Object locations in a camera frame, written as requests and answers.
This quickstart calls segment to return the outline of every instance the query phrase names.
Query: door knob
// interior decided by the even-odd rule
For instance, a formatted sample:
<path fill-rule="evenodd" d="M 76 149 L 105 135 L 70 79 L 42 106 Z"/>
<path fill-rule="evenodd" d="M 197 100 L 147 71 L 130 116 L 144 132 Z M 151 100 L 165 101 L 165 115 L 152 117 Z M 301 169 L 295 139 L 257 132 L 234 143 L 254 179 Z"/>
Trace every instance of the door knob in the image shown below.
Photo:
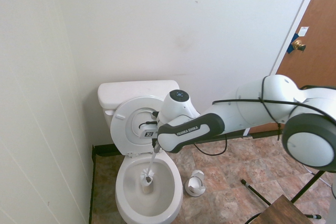
<path fill-rule="evenodd" d="M 299 51 L 304 51 L 306 46 L 304 44 L 302 44 L 302 41 L 301 40 L 297 40 L 297 41 L 294 41 L 292 43 L 292 46 L 295 50 L 299 50 Z"/>

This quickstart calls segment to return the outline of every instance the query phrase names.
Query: wooden door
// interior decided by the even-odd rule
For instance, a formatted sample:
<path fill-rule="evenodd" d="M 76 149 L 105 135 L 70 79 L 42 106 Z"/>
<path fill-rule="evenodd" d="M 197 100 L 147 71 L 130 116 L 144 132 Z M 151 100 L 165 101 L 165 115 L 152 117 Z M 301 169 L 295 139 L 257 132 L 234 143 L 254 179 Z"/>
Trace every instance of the wooden door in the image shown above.
<path fill-rule="evenodd" d="M 311 0 L 296 31 L 308 26 L 304 52 L 286 53 L 277 74 L 290 77 L 298 87 L 336 86 L 336 0 Z M 276 130 L 275 123 L 250 129 L 250 133 Z"/>

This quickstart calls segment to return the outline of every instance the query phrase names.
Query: tiled floor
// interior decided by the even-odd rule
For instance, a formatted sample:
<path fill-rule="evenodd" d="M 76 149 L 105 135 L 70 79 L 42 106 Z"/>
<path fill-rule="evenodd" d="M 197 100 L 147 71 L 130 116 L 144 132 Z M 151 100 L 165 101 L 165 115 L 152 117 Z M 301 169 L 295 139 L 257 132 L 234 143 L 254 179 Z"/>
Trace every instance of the tiled floor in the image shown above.
<path fill-rule="evenodd" d="M 224 145 L 225 142 L 220 141 L 199 147 L 208 153 L 218 153 Z M 182 209 L 173 224 L 244 224 L 254 214 L 264 211 L 266 204 L 242 186 L 242 178 L 273 202 L 282 194 L 291 199 L 312 177 L 286 154 L 277 137 L 228 140 L 227 151 L 221 156 L 206 156 L 193 146 L 169 155 L 176 163 L 183 183 L 193 170 L 200 169 L 205 173 L 206 186 L 206 192 L 200 197 L 184 194 Z M 97 156 L 93 224 L 125 223 L 114 197 L 115 179 L 122 161 L 123 156 Z M 322 178 L 331 184 L 333 175 L 325 173 Z M 319 180 L 295 205 L 304 214 L 326 217 L 330 198 L 331 189 Z M 323 224 L 325 220 L 312 222 Z"/>

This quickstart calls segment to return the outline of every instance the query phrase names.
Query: white toilet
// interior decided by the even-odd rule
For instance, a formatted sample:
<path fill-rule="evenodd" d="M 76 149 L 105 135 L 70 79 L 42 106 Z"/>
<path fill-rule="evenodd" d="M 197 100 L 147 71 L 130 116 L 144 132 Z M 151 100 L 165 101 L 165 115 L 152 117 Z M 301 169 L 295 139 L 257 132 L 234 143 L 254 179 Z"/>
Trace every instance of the white toilet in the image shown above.
<path fill-rule="evenodd" d="M 154 121 L 152 112 L 160 111 L 164 98 L 174 89 L 179 89 L 175 81 L 104 83 L 98 89 L 112 140 L 125 155 L 117 176 L 115 199 L 128 224 L 171 223 L 180 211 L 182 181 L 165 151 L 156 155 L 151 168 L 153 192 L 144 194 L 140 184 L 140 174 L 148 168 L 153 147 L 151 139 L 138 138 L 139 125 Z"/>

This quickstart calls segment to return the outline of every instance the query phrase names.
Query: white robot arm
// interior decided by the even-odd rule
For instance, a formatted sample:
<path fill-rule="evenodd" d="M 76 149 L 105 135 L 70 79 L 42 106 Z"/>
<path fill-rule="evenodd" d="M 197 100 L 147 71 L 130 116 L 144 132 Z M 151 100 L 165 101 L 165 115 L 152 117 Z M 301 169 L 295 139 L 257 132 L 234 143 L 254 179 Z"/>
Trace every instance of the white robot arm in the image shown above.
<path fill-rule="evenodd" d="M 142 130 L 156 127 L 155 152 L 161 147 L 177 153 L 185 145 L 213 142 L 218 135 L 277 122 L 285 124 L 282 143 L 290 156 L 318 170 L 336 170 L 335 88 L 298 89 L 288 77 L 268 76 L 239 87 L 202 114 L 185 91 L 173 90 L 155 117 L 157 125 L 142 125 Z M 335 197 L 331 209 L 336 209 Z M 334 223 L 336 211 L 330 212 L 327 223 Z"/>

